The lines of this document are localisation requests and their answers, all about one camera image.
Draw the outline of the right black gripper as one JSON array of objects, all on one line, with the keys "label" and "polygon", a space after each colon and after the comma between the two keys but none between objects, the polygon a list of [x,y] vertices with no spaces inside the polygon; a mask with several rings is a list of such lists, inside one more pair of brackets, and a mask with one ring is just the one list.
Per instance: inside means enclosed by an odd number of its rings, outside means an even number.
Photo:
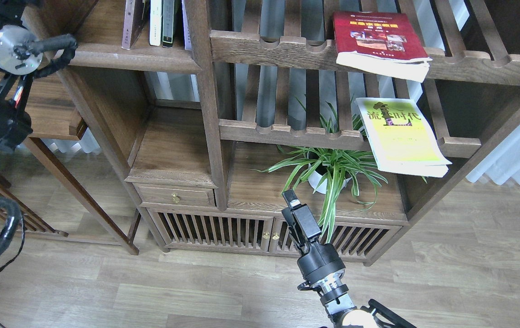
[{"label": "right black gripper", "polygon": [[281,213],[287,222],[295,247],[301,256],[306,255],[312,245],[318,242],[321,229],[310,208],[307,205],[301,205],[294,190],[283,191],[281,195],[288,206]]}]

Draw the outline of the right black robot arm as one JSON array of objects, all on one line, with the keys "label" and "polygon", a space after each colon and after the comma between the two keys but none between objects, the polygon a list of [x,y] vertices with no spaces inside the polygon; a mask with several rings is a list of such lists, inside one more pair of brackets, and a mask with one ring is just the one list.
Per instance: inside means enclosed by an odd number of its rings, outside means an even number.
[{"label": "right black robot arm", "polygon": [[345,264],[332,244],[321,244],[321,229],[310,208],[302,204],[293,190],[283,192],[287,207],[281,211],[288,225],[304,282],[300,291],[320,295],[327,316],[336,328],[412,328],[413,325],[383,304],[370,299],[368,307],[357,308],[349,288],[341,282]]}]

